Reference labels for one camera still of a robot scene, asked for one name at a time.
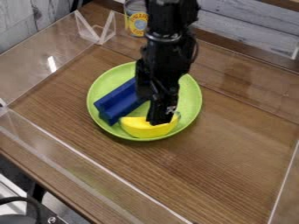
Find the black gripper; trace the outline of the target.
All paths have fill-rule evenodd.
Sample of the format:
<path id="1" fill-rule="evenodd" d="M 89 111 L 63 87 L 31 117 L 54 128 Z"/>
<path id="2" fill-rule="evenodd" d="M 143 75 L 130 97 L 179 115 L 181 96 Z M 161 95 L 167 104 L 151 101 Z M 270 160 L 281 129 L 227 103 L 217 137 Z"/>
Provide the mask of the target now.
<path id="1" fill-rule="evenodd" d="M 170 123 L 179 101 L 179 79 L 190 72 L 198 57 L 198 41 L 191 31 L 179 35 L 146 34 L 142 57 L 135 63 L 137 95 L 151 100 L 146 120 L 151 125 Z"/>

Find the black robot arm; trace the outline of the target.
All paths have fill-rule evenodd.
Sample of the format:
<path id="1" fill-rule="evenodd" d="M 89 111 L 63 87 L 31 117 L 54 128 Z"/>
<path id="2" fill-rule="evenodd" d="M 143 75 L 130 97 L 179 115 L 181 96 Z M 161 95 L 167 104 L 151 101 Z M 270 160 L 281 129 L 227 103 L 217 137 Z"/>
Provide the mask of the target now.
<path id="1" fill-rule="evenodd" d="M 142 58 L 135 63 L 138 97 L 151 102 L 146 120 L 169 123 L 178 108 L 179 79 L 190 72 L 199 53 L 193 32 L 198 0 L 145 0 L 149 23 Z"/>

